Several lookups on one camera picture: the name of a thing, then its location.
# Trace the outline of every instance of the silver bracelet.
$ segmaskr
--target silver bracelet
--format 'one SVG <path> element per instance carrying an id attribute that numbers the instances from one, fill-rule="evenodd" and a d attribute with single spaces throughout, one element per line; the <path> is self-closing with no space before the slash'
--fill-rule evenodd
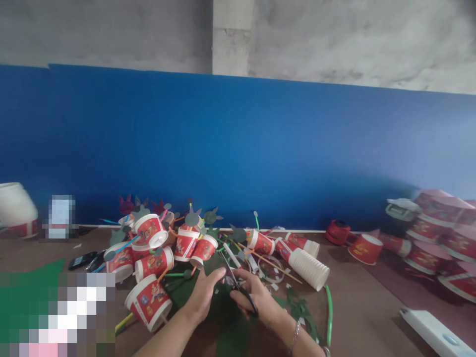
<path id="1" fill-rule="evenodd" d="M 289 351 L 288 351 L 288 356 L 292 356 L 293 355 L 293 347 L 294 347 L 294 344 L 296 343 L 297 339 L 298 339 L 298 334 L 299 334 L 299 321 L 296 321 L 296 330 L 294 331 L 294 338 L 293 338 L 293 343 L 291 343 L 291 347 L 289 347 Z"/>

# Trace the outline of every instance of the green cloth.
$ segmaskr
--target green cloth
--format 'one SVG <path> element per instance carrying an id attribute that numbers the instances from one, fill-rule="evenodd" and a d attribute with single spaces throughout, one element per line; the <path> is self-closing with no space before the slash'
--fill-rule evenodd
<path id="1" fill-rule="evenodd" d="M 48 329 L 48 315 L 57 314 L 63 265 L 60 259 L 27 273 L 0 274 L 0 344 L 35 342 L 28 330 Z M 8 355 L 4 348 L 0 356 Z"/>

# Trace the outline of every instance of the scissor handle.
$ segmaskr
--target scissor handle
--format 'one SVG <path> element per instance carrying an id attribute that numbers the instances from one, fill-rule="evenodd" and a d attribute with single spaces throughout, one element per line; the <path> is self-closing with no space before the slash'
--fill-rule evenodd
<path id="1" fill-rule="evenodd" d="M 253 307 L 254 312 L 252 312 L 251 315 L 252 315 L 253 317 L 258 318 L 258 308 L 257 308 L 256 305 L 254 304 L 254 301 L 253 301 L 253 299 L 251 298 L 251 296 L 249 295 L 249 292 L 246 291 L 246 290 L 245 290 L 244 288 L 242 288 L 242 287 L 239 288 L 239 292 L 246 296 L 246 298 L 248 299 L 249 303 L 250 303 L 251 306 Z"/>

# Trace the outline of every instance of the white container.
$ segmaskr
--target white container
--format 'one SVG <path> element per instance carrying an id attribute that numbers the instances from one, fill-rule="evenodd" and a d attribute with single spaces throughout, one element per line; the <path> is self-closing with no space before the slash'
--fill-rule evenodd
<path id="1" fill-rule="evenodd" d="M 301 248 L 291 253 L 289 265 L 317 291 L 329 277 L 330 269 Z"/>
<path id="2" fill-rule="evenodd" d="M 38 234 L 37 219 L 38 210 L 20 183 L 0 184 L 0 221 L 3 224 L 9 228 L 15 227 L 12 230 L 18 232 L 22 238 L 29 238 Z"/>

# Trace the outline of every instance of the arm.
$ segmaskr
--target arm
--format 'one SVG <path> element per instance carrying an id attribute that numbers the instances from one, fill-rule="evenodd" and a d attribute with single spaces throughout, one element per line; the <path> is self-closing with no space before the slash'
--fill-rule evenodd
<path id="1" fill-rule="evenodd" d="M 250 293 L 251 298 L 258 308 L 259 319 L 266 327 L 278 335 L 288 349 L 291 348 L 297 322 L 274 301 L 256 275 L 244 271 L 243 269 L 235 269 L 233 274 L 237 278 L 239 277 L 246 280 L 243 287 Z M 242 293 L 232 291 L 230 296 L 237 302 L 238 307 L 247 316 L 249 311 L 253 311 L 248 299 Z M 293 346 L 293 356 L 325 357 L 325 353 L 304 329 L 299 328 L 299 333 Z"/>
<path id="2" fill-rule="evenodd" d="M 195 328 L 207 317 L 213 288 L 224 275 L 224 268 L 209 276 L 202 269 L 185 306 L 134 357 L 180 357 Z"/>

